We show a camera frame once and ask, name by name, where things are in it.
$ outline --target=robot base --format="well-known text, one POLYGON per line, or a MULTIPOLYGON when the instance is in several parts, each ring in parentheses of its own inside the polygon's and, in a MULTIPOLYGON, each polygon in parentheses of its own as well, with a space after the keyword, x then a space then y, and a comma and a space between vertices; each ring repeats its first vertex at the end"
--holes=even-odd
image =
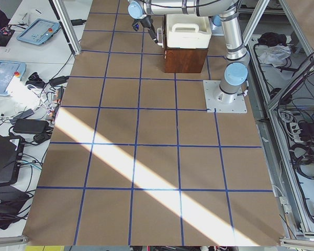
POLYGON ((206 99, 206 107, 207 112, 216 112, 217 113, 246 113, 246 105, 244 101, 243 95, 237 96, 233 103, 223 104, 220 101, 216 100, 213 96, 214 90, 217 86, 219 86, 221 81, 209 81, 204 80, 204 91, 205 91, 205 99, 206 99))

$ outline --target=black bag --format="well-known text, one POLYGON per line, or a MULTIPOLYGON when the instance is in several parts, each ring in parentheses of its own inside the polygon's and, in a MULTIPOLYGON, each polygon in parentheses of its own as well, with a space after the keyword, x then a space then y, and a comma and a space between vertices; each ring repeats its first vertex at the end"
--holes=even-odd
POLYGON ((259 44, 264 44, 269 47, 276 46, 278 44, 287 46, 286 41, 287 38, 284 34, 277 34, 274 32, 264 33, 260 38, 258 38, 259 44))

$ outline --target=white plastic bag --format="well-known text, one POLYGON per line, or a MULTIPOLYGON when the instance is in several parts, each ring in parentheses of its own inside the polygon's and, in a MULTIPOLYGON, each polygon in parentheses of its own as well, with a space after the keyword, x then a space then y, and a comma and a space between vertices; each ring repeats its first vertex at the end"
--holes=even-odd
POLYGON ((271 64, 274 67, 283 66, 286 64, 286 58, 291 55, 291 49, 288 46, 277 45, 267 48, 260 55, 259 60, 262 64, 271 64))

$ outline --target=robotic arm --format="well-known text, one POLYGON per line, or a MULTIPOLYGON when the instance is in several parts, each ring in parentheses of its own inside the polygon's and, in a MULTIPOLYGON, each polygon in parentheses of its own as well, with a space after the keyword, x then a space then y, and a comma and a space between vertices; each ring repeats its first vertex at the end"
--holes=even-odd
POLYGON ((151 15, 195 14, 200 17, 219 15, 225 34, 228 66, 225 77, 215 91, 217 100, 224 104, 233 102, 240 85, 248 74, 250 60, 243 44, 238 22, 239 0, 128 0, 128 12, 134 18, 133 28, 138 30, 138 22, 147 28, 151 38, 157 43, 151 15))

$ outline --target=white plastic container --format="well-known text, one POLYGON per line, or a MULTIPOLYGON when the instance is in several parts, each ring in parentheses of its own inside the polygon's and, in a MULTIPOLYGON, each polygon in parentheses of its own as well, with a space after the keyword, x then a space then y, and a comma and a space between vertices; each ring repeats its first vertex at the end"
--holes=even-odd
POLYGON ((170 48, 208 48, 211 38, 209 19, 195 14, 169 14, 166 16, 166 38, 170 48))

